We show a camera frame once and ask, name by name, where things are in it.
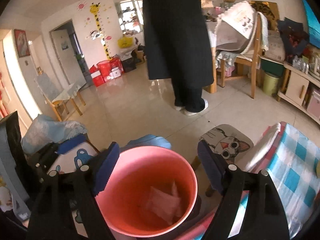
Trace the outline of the pink trash bucket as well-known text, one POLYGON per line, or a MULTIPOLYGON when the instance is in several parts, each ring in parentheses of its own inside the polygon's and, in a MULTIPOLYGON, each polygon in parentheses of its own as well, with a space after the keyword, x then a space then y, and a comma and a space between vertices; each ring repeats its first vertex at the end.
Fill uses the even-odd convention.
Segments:
POLYGON ((163 147, 141 146, 122 152, 104 191, 95 200, 105 222, 125 236, 147 238, 164 235, 190 215, 198 195, 191 165, 178 153, 163 147), (145 208, 150 187, 161 189, 176 181, 183 216, 172 225, 145 208))

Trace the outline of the green waste bin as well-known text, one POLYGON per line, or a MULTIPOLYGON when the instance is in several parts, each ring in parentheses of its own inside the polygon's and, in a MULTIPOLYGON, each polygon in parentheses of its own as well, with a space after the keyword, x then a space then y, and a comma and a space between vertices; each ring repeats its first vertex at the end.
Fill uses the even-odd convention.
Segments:
POLYGON ((265 72, 263 81, 263 92, 269 96, 276 94, 279 80, 280 77, 272 73, 265 72))

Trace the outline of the wall television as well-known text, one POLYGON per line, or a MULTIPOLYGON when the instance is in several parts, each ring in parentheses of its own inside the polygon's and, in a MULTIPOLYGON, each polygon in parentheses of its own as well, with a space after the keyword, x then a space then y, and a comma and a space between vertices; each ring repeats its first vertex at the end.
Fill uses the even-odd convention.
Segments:
POLYGON ((306 13, 306 19, 308 23, 308 32, 309 32, 309 42, 317 47, 320 48, 320 24, 317 20, 316 15, 314 14, 313 10, 311 9, 310 5, 306 0, 302 0, 304 4, 304 9, 306 13))

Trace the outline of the wooden chair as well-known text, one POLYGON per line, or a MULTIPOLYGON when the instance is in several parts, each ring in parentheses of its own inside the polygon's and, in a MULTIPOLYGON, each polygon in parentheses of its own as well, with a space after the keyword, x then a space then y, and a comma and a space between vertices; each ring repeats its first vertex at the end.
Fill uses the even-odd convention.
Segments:
POLYGON ((216 54, 221 72, 220 86, 225 86, 226 70, 242 64, 250 69, 251 98, 255 98, 257 69, 263 51, 268 50, 268 22, 248 1, 236 3, 217 17, 214 30, 216 54))

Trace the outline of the white tv cabinet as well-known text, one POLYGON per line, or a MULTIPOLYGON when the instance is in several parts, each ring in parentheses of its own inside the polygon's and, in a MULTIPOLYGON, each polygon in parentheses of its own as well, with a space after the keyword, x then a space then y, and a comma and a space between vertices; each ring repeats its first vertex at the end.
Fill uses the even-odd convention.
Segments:
POLYGON ((287 62, 277 101, 284 100, 319 124, 319 80, 287 62))

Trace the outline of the cat pattern stool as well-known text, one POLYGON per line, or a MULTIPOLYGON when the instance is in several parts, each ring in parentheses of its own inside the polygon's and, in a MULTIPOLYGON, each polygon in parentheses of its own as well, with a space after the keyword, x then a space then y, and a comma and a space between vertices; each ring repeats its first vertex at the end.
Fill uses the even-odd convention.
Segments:
MULTIPOLYGON (((201 140, 205 140, 214 153, 222 155, 228 165, 234 164, 238 155, 243 156, 253 147, 253 142, 249 137, 228 124, 212 128, 200 137, 199 142, 201 140)), ((191 162, 191 167, 193 170, 197 170, 201 165, 197 155, 191 162)), ((209 184, 206 189, 206 196, 211 197, 214 192, 209 184)))

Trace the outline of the dark flower bouquet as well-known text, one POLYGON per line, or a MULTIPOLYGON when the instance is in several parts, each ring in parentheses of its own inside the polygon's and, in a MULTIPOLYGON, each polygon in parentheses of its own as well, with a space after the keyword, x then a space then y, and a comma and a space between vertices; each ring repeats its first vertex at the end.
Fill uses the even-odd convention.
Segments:
POLYGON ((285 61, 292 63, 295 56, 300 57, 309 43, 309 34, 303 24, 289 18, 277 20, 277 28, 285 49, 285 61))

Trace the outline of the blue checkered tablecloth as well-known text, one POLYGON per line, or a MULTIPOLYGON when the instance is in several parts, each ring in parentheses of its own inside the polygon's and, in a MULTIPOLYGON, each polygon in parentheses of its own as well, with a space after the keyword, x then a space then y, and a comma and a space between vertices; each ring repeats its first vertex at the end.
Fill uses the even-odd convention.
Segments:
POLYGON ((181 239, 311 239, 319 230, 319 148, 286 122, 228 165, 215 211, 181 239))

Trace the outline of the person in black coat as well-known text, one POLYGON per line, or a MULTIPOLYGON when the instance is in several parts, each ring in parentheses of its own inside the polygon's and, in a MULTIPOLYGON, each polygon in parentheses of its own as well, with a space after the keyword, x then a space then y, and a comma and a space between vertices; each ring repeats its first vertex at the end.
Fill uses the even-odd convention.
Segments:
POLYGON ((201 0, 143 0, 143 17, 149 79, 170 79, 176 110, 201 113, 202 90, 214 82, 201 0))

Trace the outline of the blue cartoon stool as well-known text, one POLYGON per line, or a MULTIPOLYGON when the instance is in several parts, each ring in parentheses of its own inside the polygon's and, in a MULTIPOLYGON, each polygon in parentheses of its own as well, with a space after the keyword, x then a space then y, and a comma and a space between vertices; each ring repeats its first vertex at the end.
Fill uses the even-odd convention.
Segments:
POLYGON ((95 157, 98 153, 99 151, 96 147, 89 141, 85 141, 66 154, 58 154, 47 174, 50 174, 52 170, 59 174, 72 173, 82 165, 85 165, 89 159, 95 157))

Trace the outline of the red gift boxes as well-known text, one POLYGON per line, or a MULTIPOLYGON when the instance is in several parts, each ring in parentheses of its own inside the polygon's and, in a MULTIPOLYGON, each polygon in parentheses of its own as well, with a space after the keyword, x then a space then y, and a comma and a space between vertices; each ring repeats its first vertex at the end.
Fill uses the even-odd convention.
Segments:
POLYGON ((124 73, 120 58, 113 57, 111 60, 100 61, 89 68, 92 81, 96 87, 113 79, 121 77, 124 73))

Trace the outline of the giraffe height wall sticker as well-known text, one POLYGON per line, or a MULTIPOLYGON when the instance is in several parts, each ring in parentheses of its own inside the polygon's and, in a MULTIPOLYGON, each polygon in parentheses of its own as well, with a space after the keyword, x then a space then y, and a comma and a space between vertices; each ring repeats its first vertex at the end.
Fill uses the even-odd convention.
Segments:
POLYGON ((106 41, 105 41, 105 37, 104 37, 104 34, 103 34, 103 29, 102 29, 102 24, 100 23, 100 14, 99 14, 99 10, 100 10, 100 3, 92 3, 90 5, 90 13, 94 16, 94 19, 95 19, 95 23, 96 23, 96 26, 97 26, 97 32, 99 33, 99 37, 101 39, 101 44, 103 45, 103 48, 104 48, 104 52, 106 54, 106 57, 108 60, 111 60, 111 55, 108 51, 108 47, 107 47, 107 44, 106 44, 106 41))

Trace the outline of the white milk carton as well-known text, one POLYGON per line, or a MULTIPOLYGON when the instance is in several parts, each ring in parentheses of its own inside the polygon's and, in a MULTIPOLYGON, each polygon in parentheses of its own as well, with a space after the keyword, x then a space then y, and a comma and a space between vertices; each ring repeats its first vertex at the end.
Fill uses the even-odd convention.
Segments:
POLYGON ((182 198, 176 181, 166 183, 161 189, 150 187, 145 208, 157 217, 172 225, 183 216, 182 198))

